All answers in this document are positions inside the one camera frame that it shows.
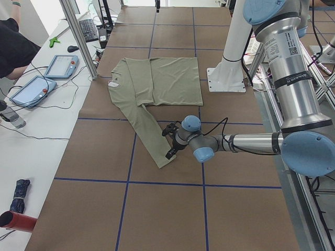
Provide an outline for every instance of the black mouse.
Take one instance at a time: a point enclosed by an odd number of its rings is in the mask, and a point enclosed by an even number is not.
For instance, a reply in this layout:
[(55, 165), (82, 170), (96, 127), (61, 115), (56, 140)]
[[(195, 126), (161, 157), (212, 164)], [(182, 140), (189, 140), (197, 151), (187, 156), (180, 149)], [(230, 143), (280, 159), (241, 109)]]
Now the black mouse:
[(79, 47), (78, 46), (74, 46), (74, 45), (70, 45), (68, 47), (68, 52), (74, 52), (76, 50), (79, 50)]

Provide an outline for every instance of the clear water bottle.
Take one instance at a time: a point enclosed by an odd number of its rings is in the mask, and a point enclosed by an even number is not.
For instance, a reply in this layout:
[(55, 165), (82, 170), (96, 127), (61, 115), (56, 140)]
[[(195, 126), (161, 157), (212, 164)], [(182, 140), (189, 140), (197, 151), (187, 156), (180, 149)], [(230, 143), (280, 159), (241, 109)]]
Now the clear water bottle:
[(26, 125), (24, 119), (11, 107), (7, 106), (7, 103), (3, 100), (0, 100), (0, 115), (5, 121), (12, 123), (16, 128), (22, 128)]

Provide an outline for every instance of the black folded umbrella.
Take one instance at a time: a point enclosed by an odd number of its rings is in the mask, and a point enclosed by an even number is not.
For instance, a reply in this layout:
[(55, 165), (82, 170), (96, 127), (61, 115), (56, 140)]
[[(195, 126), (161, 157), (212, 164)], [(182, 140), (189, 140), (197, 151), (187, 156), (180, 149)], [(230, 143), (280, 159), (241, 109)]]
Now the black folded umbrella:
[(30, 185), (29, 179), (20, 179), (16, 182), (16, 188), (10, 210), (17, 213), (23, 213), (25, 209), (24, 198), (27, 194), (28, 186)]

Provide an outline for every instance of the tablet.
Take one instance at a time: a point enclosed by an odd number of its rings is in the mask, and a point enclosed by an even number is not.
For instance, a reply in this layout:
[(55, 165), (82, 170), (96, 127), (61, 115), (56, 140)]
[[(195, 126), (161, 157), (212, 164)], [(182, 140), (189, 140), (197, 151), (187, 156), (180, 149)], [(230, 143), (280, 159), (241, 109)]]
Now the tablet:
[(78, 64), (76, 55), (56, 55), (53, 57), (44, 76), (50, 79), (69, 78)]
[(33, 107), (40, 103), (57, 85), (57, 82), (42, 76), (36, 76), (25, 84), (9, 100), (18, 106)]

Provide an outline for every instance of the green fabric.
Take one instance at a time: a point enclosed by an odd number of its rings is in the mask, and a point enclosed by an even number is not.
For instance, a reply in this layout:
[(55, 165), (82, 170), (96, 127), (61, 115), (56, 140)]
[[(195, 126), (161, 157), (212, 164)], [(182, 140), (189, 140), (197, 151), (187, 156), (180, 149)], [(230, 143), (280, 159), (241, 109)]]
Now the green fabric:
[(170, 145), (145, 105), (202, 106), (197, 58), (122, 59), (113, 69), (110, 98), (128, 119), (159, 168)]

